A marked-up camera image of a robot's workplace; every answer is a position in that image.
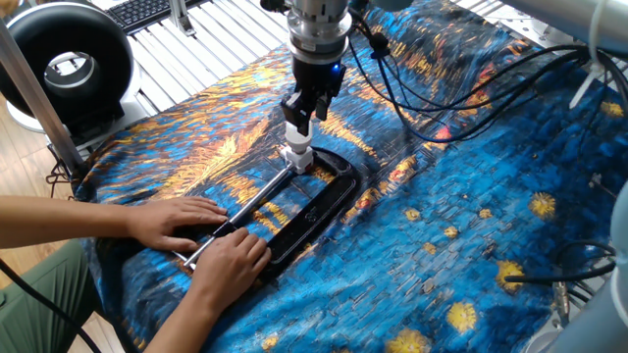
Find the green pants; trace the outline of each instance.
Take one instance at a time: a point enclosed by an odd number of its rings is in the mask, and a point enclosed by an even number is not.
[[[80,244],[73,240],[23,275],[23,279],[84,324],[100,299]],[[0,352],[67,352],[76,332],[15,284],[0,290]]]

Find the keyboard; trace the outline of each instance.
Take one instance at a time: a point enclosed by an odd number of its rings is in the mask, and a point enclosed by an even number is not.
[[[206,0],[186,0],[189,8]],[[130,0],[105,12],[126,35],[140,31],[170,16],[168,0]]]

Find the wrinkled fabric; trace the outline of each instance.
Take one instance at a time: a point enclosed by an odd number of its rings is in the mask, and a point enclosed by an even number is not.
[[[374,10],[367,21],[391,40],[404,81],[437,102],[538,50],[447,1],[418,0],[395,14]],[[386,93],[368,43],[351,38]],[[464,104],[495,96],[500,85],[521,81],[551,58],[524,65]],[[503,278],[550,274],[565,241],[607,240],[614,199],[590,180],[601,174],[616,193],[627,175],[627,125],[616,95],[606,94],[579,146],[602,85],[568,110],[585,74],[566,65],[479,137],[434,144],[403,127],[350,53],[343,61],[342,90],[328,119],[315,123],[313,144],[359,170],[359,197],[275,283],[238,300],[203,352],[519,351],[549,318],[551,294]],[[283,46],[116,133],[75,175],[77,199],[132,205],[200,195],[234,214],[283,167],[279,102],[292,86]],[[393,88],[405,102],[397,83]],[[425,106],[405,93],[410,104]],[[494,106],[434,119],[404,113],[422,133],[444,138]],[[320,170],[295,178],[246,226],[270,239],[328,181]],[[130,240],[83,246],[106,313],[144,348],[183,298],[190,273],[174,256]]]

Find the wooden floor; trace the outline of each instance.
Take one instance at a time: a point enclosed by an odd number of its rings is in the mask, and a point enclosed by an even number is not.
[[[46,148],[43,134],[18,126],[9,117],[4,97],[0,95],[0,195],[50,197],[50,185],[45,177],[55,165],[55,159]],[[67,184],[56,186],[55,198],[68,199],[72,191]],[[18,249],[1,250],[0,258],[18,274],[23,274],[63,242],[55,242]],[[0,273],[0,288],[11,281]],[[93,314],[83,327],[103,353],[124,352],[114,329],[100,316]],[[90,352],[87,345],[75,340],[71,353]]]

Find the person's left hand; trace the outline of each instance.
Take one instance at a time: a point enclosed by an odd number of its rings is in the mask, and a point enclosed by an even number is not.
[[[194,251],[198,244],[172,237],[176,227],[219,225],[227,210],[203,197],[182,197],[126,208],[129,236],[155,250]]]

